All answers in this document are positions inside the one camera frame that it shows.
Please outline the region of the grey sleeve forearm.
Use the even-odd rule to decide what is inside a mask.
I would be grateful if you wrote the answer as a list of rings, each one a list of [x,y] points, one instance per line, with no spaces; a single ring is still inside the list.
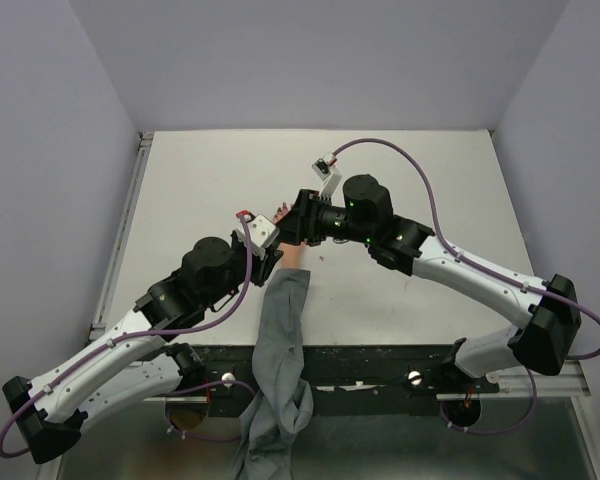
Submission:
[[[265,291],[252,373],[259,392],[239,417],[231,479],[290,479],[291,452],[314,410],[304,369],[301,316],[311,274],[281,268]]]

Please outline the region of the mannequin hand with painted nails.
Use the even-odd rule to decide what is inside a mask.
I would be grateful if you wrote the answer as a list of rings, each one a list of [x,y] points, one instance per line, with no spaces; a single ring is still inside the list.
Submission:
[[[290,211],[290,207],[286,202],[283,202],[281,206],[276,209],[273,216],[273,222],[278,224]],[[279,250],[283,256],[280,260],[280,267],[285,269],[300,269],[302,267],[302,259],[305,251],[305,244],[290,245],[287,243],[280,243]]]

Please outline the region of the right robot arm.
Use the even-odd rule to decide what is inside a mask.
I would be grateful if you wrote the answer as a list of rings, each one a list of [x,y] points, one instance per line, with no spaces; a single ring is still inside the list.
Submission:
[[[571,280],[546,281],[504,269],[448,244],[431,228],[393,211],[389,190],[370,175],[343,186],[344,204],[303,189],[276,224],[282,242],[316,246],[328,238],[361,243],[379,265],[451,288],[495,311],[509,327],[457,340],[440,367],[440,379],[460,392],[490,372],[516,366],[558,375],[581,317]]]

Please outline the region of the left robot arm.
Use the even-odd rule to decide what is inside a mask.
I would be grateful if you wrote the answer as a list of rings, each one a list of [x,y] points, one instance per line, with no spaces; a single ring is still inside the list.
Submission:
[[[3,393],[12,415],[0,431],[0,457],[29,454],[43,464],[66,452],[88,418],[80,404],[176,337],[228,320],[251,285],[264,285],[282,256],[279,245],[277,233],[257,230],[249,237],[244,228],[229,241],[202,238],[105,335],[44,375],[7,381]]]

